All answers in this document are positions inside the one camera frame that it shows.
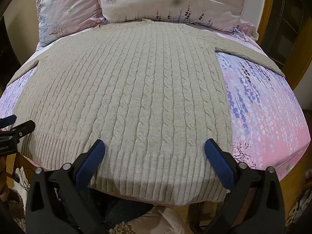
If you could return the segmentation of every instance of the person's hand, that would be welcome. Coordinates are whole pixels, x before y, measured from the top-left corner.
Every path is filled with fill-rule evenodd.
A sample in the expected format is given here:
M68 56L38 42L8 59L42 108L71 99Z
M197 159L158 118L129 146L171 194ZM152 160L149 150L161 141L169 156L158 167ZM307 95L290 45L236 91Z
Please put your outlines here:
M7 186L6 161L0 158L0 200L6 201L9 195L9 187Z

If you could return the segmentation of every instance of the blue gripper pad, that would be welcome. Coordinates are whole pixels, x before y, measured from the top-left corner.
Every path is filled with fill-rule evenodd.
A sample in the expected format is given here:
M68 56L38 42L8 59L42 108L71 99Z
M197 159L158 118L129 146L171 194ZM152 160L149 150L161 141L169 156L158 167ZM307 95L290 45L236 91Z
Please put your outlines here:
M15 114L0 119L0 129L6 128L15 123L17 117Z
M205 142L205 154L220 179L224 188L233 190L235 188L235 176L228 165L227 161L221 154L221 149L214 144L213 141L207 140Z
M90 183L92 176L104 158L105 144L103 141L97 140L90 150L91 152L75 175L75 187L78 191L85 189Z

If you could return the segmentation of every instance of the pink floral bed sheet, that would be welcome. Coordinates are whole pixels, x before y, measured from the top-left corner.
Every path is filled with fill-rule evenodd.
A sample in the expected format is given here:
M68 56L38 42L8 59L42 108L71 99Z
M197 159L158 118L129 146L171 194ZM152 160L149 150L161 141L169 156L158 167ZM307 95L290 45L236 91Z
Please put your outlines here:
M214 33L264 54L243 32ZM286 80L273 71L233 55L216 53L216 56L230 103L234 158L252 168L273 166L281 180L310 143L308 126L296 97ZM0 98L0 118L12 114L35 70L6 88Z

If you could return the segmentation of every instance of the silver screw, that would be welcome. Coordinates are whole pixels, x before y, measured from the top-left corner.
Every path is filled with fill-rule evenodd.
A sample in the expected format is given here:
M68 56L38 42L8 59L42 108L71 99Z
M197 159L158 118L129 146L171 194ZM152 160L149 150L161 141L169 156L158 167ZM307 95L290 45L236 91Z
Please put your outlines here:
M40 167L37 168L37 169L35 170L35 173L36 173L36 174L39 174L39 173L41 173L41 172L42 172L42 168L40 168Z
M272 166L269 166L269 167L268 167L268 171L269 171L270 173L274 173L274 172L275 172L275 169L274 169Z
M238 166L239 166L241 169L246 169L246 168L247 168L247 164L244 163L244 162L240 162L240 163L238 164Z
M63 169L64 170L69 170L70 168L71 168L71 164L70 163L63 164Z

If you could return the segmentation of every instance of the beige cable knit sweater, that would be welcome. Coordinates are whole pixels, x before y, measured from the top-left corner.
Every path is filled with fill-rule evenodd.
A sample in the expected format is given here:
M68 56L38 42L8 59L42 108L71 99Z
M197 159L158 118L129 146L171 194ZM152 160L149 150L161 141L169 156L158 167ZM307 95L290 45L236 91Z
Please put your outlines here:
M19 150L58 169L100 138L106 155L91 187L154 203L222 200L203 151L214 138L232 152L216 51L282 74L268 57L183 24L109 24L59 41L12 79L38 66L14 110L16 124L36 124Z

